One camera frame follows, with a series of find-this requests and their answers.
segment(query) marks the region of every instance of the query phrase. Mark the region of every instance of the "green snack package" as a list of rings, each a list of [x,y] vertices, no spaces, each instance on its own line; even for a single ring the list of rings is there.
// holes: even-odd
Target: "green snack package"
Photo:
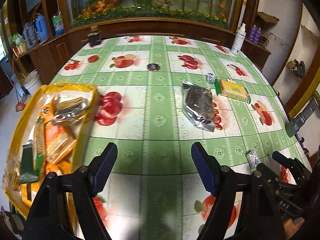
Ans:
[[[32,144],[23,145],[21,166],[20,166],[20,183],[34,183],[39,181],[38,175],[33,170]]]

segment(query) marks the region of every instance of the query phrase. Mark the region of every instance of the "foil packet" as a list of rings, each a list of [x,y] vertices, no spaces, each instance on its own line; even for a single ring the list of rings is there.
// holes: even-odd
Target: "foil packet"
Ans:
[[[75,98],[58,104],[57,112],[51,123],[55,126],[72,125],[84,117],[84,111],[89,106],[86,98]]]
[[[197,128],[213,132],[215,128],[210,89],[198,87],[190,82],[182,82],[183,112]]]

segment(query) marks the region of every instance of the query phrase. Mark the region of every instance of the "screw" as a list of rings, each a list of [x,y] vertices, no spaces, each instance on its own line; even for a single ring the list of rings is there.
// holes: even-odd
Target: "screw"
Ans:
[[[51,171],[51,172],[49,172],[48,173],[48,175],[47,175],[47,177],[49,178],[49,179],[52,179],[54,176],[55,176],[55,172],[54,171]]]
[[[230,168],[229,168],[227,165],[222,165],[222,166],[220,167],[220,169],[221,169],[223,172],[228,172],[228,171],[230,171]]]
[[[79,168],[79,171],[80,172],[86,172],[88,170],[88,166],[81,166],[80,168]]]
[[[262,176],[260,171],[254,171],[253,174],[257,177],[260,178]]]

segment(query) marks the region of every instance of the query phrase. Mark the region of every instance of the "white spray bottle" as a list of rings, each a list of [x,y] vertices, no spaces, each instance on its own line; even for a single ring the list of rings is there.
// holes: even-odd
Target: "white spray bottle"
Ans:
[[[235,55],[239,54],[239,51],[242,48],[242,45],[244,43],[245,38],[245,23],[243,23],[240,27],[240,29],[236,32],[235,41],[233,42],[231,52]]]

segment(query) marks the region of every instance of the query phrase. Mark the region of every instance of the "green and white tablecloth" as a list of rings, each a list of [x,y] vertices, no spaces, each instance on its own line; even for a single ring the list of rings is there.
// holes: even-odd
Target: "green and white tablecloth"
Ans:
[[[99,59],[89,63],[92,55]],[[178,57],[183,55],[193,57],[196,69],[183,66]],[[52,83],[95,84],[102,95],[116,91],[122,96],[123,108],[112,125],[95,122],[84,158],[89,164],[108,142],[118,147],[113,172],[100,193],[113,240],[197,238],[209,193],[191,159],[196,141],[237,172],[250,173],[245,154],[252,149],[277,171],[280,167],[271,157],[275,150],[309,167],[296,138],[284,130],[288,120],[273,88],[243,53],[235,56],[228,48],[203,41],[139,36],[107,39],[94,48],[86,44],[71,59],[80,61],[79,67],[62,68]],[[159,64],[160,70],[148,71],[148,63]],[[208,72],[247,88],[251,104],[217,96],[206,82]],[[211,88],[222,130],[207,132],[191,125],[182,111],[184,80]],[[255,104],[268,115],[258,113]],[[237,194],[236,220],[226,236],[235,230],[240,200]],[[199,203],[203,212],[197,212]]]

